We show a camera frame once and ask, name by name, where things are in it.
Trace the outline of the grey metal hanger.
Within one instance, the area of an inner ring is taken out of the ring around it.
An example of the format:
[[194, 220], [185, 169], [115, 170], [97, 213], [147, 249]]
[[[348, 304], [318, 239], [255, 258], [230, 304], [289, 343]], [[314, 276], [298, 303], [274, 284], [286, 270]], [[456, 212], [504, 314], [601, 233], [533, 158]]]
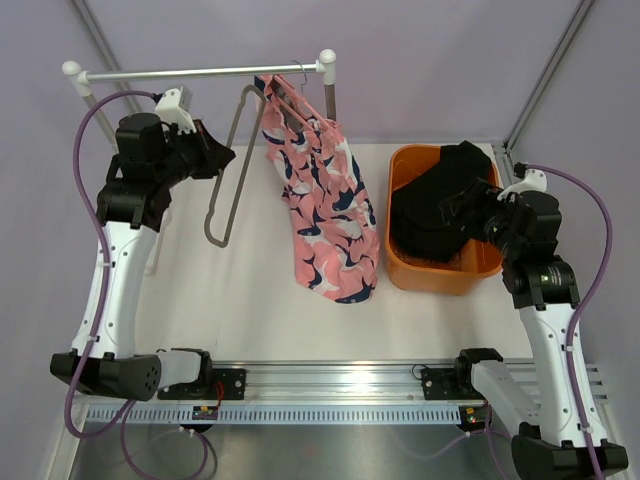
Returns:
[[[255, 115], [251, 134], [247, 144], [241, 146], [235, 142], [236, 133], [252, 101], [255, 101]], [[258, 87], [248, 85], [242, 90], [226, 140], [227, 147], [238, 147], [236, 151], [238, 158], [233, 160], [226, 169], [221, 170], [215, 178], [204, 216], [204, 236], [211, 245], [219, 249], [226, 248], [231, 240], [241, 195], [261, 130], [265, 106], [266, 98]]]

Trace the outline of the pink shark print shorts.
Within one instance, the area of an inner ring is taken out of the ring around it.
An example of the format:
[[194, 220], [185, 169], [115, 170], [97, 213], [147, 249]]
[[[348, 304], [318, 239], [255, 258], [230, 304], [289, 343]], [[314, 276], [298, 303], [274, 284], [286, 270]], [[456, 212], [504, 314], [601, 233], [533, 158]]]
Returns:
[[361, 169], [341, 125], [300, 125], [276, 98], [273, 75], [254, 84], [266, 106], [267, 159], [283, 182], [299, 285], [339, 304], [369, 300], [377, 284], [380, 238]]

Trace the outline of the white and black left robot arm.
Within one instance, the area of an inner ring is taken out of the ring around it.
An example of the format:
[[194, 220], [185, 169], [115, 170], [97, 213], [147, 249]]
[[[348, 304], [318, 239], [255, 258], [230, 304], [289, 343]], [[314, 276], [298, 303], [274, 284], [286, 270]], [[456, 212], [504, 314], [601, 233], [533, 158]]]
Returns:
[[118, 151], [89, 209], [99, 246], [85, 318], [70, 351], [53, 355], [50, 371], [86, 395], [147, 401], [180, 385], [191, 397], [204, 398], [215, 385], [208, 353], [137, 353], [136, 312], [172, 188], [187, 178], [214, 178], [235, 154], [201, 120], [182, 128], [154, 113], [121, 119], [115, 139]]

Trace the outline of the pink hanger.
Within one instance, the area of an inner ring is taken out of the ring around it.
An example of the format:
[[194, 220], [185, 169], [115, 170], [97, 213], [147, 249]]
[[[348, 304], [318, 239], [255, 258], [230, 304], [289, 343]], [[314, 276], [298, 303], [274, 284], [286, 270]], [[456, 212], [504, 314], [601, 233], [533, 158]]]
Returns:
[[[316, 73], [316, 68], [320, 67], [320, 74], [325, 73], [324, 66], [316, 61], [314, 64], [303, 64], [300, 61], [293, 60], [289, 65], [290, 70], [274, 74], [271, 83], [272, 90], [278, 99], [281, 107], [294, 117], [300, 125], [308, 128], [317, 126], [319, 128], [328, 128], [327, 119], [321, 115], [307, 100], [304, 95], [304, 88], [308, 83], [309, 75]], [[303, 81], [295, 86], [285, 78], [286, 75], [300, 74]]]

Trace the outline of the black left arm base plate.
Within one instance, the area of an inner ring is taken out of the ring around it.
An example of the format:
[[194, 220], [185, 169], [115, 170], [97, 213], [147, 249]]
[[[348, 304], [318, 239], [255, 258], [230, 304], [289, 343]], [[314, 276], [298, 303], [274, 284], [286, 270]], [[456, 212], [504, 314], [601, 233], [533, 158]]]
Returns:
[[247, 371], [243, 368], [205, 369], [192, 383], [181, 383], [161, 390], [160, 400], [241, 401], [245, 398]]

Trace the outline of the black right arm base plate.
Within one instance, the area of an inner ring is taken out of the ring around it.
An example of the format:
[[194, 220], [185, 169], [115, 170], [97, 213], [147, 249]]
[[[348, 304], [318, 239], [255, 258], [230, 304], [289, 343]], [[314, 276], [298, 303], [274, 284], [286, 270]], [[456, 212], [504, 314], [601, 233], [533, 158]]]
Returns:
[[423, 368], [420, 370], [421, 386], [426, 400], [483, 400], [484, 397], [471, 385], [468, 377], [454, 368]]

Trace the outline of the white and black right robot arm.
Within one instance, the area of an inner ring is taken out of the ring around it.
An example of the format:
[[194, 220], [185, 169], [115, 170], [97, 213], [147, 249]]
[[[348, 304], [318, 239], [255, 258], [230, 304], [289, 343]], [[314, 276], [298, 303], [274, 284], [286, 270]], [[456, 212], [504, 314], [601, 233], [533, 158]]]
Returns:
[[626, 470], [597, 411], [577, 325], [582, 305], [574, 271], [556, 253], [559, 202], [524, 180], [507, 189], [474, 180], [441, 204], [446, 223], [501, 255], [503, 283], [524, 325], [539, 398], [485, 349], [461, 351], [453, 372], [461, 395], [481, 394], [511, 437], [522, 479], [604, 479]]

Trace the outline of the black shorts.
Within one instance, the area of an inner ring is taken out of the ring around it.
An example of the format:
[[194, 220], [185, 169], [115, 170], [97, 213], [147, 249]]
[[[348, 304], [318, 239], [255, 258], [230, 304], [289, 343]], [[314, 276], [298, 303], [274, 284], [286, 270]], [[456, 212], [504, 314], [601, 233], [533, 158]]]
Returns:
[[415, 258], [450, 262], [470, 237], [444, 222], [441, 203], [475, 179], [487, 180], [491, 171], [489, 156], [476, 145], [442, 146], [433, 166], [392, 193], [390, 234], [396, 246]]

